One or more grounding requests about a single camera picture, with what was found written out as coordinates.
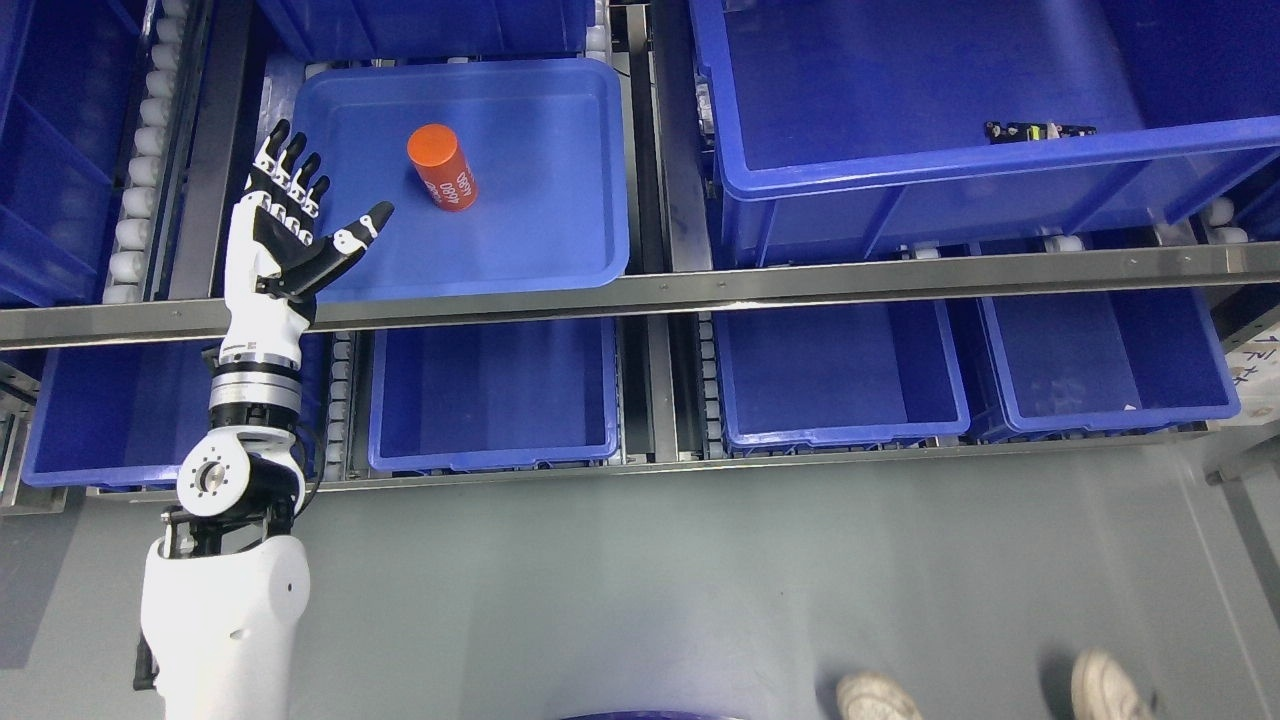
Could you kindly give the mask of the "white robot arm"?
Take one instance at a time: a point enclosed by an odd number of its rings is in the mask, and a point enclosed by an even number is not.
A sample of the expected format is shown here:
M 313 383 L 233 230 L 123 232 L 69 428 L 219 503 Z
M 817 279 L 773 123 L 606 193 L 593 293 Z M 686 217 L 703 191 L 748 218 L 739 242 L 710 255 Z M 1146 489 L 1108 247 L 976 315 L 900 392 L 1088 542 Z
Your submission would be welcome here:
M 298 356 L 219 354 L 209 428 L 178 473 L 178 503 L 148 548 L 137 688 L 168 719 L 284 719 L 311 577 L 294 520 Z

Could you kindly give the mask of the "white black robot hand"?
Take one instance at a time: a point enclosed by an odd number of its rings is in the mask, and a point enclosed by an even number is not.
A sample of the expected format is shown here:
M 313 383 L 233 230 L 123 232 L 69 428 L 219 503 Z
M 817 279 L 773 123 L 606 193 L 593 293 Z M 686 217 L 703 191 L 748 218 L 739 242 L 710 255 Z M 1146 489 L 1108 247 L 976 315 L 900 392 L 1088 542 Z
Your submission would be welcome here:
M 223 266 L 230 323 L 218 364 L 266 363 L 297 369 L 300 341 L 315 322 L 316 296 L 369 251 L 396 210 L 381 201 L 330 234 L 317 233 L 330 188 L 321 158 L 280 119 L 255 151 L 234 204 Z

